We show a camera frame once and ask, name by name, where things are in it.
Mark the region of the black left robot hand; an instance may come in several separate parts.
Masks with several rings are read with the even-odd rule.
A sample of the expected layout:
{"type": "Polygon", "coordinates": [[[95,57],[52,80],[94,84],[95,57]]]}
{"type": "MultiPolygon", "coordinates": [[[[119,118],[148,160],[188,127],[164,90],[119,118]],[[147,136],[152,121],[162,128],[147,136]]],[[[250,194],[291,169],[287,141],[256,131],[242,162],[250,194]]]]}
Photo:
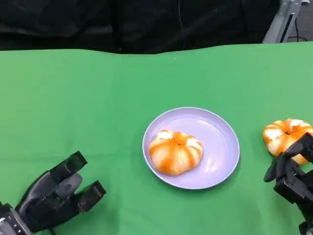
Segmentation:
{"type": "Polygon", "coordinates": [[[76,193],[83,178],[78,173],[87,160],[79,152],[45,171],[26,190],[16,211],[31,232],[59,226],[93,208],[106,194],[99,181],[76,193]]]}

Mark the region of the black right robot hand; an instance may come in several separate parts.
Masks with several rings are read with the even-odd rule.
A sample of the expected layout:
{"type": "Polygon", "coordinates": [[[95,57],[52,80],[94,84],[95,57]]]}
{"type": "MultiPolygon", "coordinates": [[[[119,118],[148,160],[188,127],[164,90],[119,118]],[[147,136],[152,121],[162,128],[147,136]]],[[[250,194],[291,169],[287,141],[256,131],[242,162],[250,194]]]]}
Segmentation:
{"type": "Polygon", "coordinates": [[[313,162],[313,136],[305,133],[286,151],[278,155],[265,176],[265,182],[276,181],[274,190],[290,203],[295,203],[306,221],[313,220],[313,172],[304,172],[292,159],[302,155],[308,162],[313,162]]]}

